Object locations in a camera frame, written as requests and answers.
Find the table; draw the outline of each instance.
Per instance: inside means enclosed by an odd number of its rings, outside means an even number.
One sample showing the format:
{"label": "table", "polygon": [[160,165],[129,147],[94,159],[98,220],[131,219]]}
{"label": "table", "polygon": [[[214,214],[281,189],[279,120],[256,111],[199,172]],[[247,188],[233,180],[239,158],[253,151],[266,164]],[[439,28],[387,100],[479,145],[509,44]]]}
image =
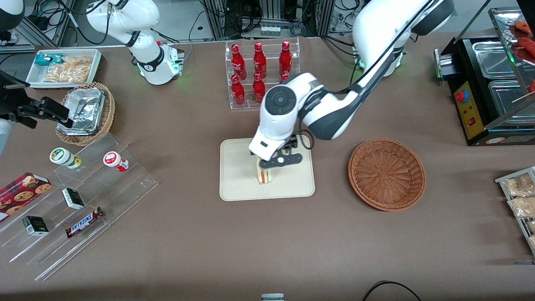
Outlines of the table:
{"label": "table", "polygon": [[[252,137],[257,111],[231,111],[224,43],[194,44],[184,75],[152,86],[126,48],[100,48],[98,76],[116,99],[111,132],[160,182],[44,282],[24,264],[0,260],[2,300],[360,300],[380,280],[402,282],[422,299],[530,299],[533,260],[493,179],[535,165],[534,146],[467,147],[454,100],[434,77],[433,49],[452,34],[420,37],[383,79],[345,133],[316,141],[316,192],[296,199],[224,202],[219,145]],[[351,57],[321,39],[301,39],[301,70],[336,91]],[[28,90],[60,100],[63,91]],[[404,212],[377,211],[347,178],[353,149],[372,138],[410,147],[427,174],[423,198]],[[25,171],[47,175],[61,143],[52,122],[16,126],[0,157],[0,185]],[[381,288],[369,300],[410,299]]]}

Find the red emergency stop button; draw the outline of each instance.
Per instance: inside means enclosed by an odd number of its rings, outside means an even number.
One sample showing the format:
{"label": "red emergency stop button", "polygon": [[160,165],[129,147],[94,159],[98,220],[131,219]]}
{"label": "red emergency stop button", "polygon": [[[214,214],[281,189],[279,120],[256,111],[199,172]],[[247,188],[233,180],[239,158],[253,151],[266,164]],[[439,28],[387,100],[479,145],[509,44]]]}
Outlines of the red emergency stop button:
{"label": "red emergency stop button", "polygon": [[468,98],[470,98],[470,92],[468,92],[466,89],[462,89],[461,91],[455,93],[455,100],[460,103],[466,103]]}

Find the red and white bottle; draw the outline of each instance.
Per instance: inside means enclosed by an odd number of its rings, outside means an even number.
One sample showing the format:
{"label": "red and white bottle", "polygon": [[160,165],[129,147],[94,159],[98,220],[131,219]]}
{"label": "red and white bottle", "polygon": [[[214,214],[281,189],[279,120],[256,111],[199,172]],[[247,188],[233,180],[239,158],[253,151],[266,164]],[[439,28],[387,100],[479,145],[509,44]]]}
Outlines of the red and white bottle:
{"label": "red and white bottle", "polygon": [[237,74],[241,80],[247,78],[247,72],[245,71],[245,60],[240,53],[240,47],[237,44],[231,46],[232,49],[232,69],[234,73]]}
{"label": "red and white bottle", "polygon": [[255,64],[255,73],[260,73],[262,78],[268,76],[268,66],[266,63],[266,55],[262,50],[262,43],[255,43],[255,56],[253,57],[253,62]]}
{"label": "red and white bottle", "polygon": [[113,167],[120,172],[125,172],[128,169],[128,160],[117,152],[107,152],[102,161],[104,161],[104,165]]}
{"label": "red and white bottle", "polygon": [[255,92],[256,103],[262,103],[264,95],[266,94],[266,85],[262,81],[260,73],[255,73],[255,82],[253,83],[253,91]]}
{"label": "red and white bottle", "polygon": [[286,79],[288,79],[288,73],[284,73],[283,75],[280,76],[279,84],[282,84],[282,82],[285,81]]}
{"label": "red and white bottle", "polygon": [[243,89],[243,85],[240,83],[240,79],[236,74],[231,76],[231,80],[231,90],[234,102],[236,103],[236,106],[243,107],[245,106],[245,90]]}
{"label": "red and white bottle", "polygon": [[282,42],[282,51],[279,56],[279,75],[292,72],[292,54],[290,53],[290,42]]}

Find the red bottle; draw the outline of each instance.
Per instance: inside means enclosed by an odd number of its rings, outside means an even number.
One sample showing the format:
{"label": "red bottle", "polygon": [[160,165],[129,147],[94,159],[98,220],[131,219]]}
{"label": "red bottle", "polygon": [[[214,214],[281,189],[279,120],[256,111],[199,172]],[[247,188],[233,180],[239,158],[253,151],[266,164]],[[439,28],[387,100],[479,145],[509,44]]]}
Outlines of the red bottle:
{"label": "red bottle", "polygon": [[262,103],[264,95],[266,94],[266,86],[262,81],[260,73],[255,73],[255,82],[253,83],[253,91],[255,92],[256,103]]}
{"label": "red bottle", "polygon": [[262,43],[255,43],[255,56],[253,57],[255,63],[255,72],[260,73],[262,78],[268,76],[268,67],[266,64],[266,55],[262,51]]}
{"label": "red bottle", "polygon": [[233,74],[232,77],[232,96],[234,97],[234,101],[236,102],[236,106],[243,107],[245,105],[245,91],[243,90],[243,86],[240,83],[240,79],[236,74]]}
{"label": "red bottle", "polygon": [[292,54],[290,53],[290,42],[282,42],[282,51],[279,56],[279,74],[290,74],[292,72]]}
{"label": "red bottle", "polygon": [[285,81],[286,79],[288,79],[288,73],[284,73],[283,75],[280,76],[279,84],[282,84],[282,82]]}
{"label": "red bottle", "polygon": [[241,80],[247,78],[247,72],[245,71],[245,60],[240,53],[240,47],[237,44],[231,46],[232,49],[232,69],[234,73],[237,74]]}

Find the brown woven basket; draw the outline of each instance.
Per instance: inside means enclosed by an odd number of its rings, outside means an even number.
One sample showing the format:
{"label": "brown woven basket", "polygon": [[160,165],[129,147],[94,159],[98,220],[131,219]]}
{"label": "brown woven basket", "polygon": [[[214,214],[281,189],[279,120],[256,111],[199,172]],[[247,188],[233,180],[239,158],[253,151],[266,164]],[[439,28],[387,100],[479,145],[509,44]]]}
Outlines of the brown woven basket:
{"label": "brown woven basket", "polygon": [[348,173],[358,196],[385,211],[411,207],[425,190],[420,159],[394,140],[379,138],[361,143],[349,158]]}
{"label": "brown woven basket", "polygon": [[[67,136],[61,134],[60,132],[58,132],[58,130],[56,130],[56,135],[58,135],[58,137],[65,143],[76,144],[78,146],[86,146],[93,140],[97,139],[103,133],[108,132],[111,128],[111,124],[113,123],[113,114],[115,114],[115,100],[113,99],[113,95],[111,95],[110,90],[108,90],[106,86],[100,84],[99,82],[92,82],[91,84],[76,87],[73,90],[89,88],[99,88],[104,90],[104,92],[106,93],[106,99],[104,100],[104,109],[102,110],[100,129],[93,136]],[[67,95],[63,98],[62,104],[65,104],[66,100]]]}

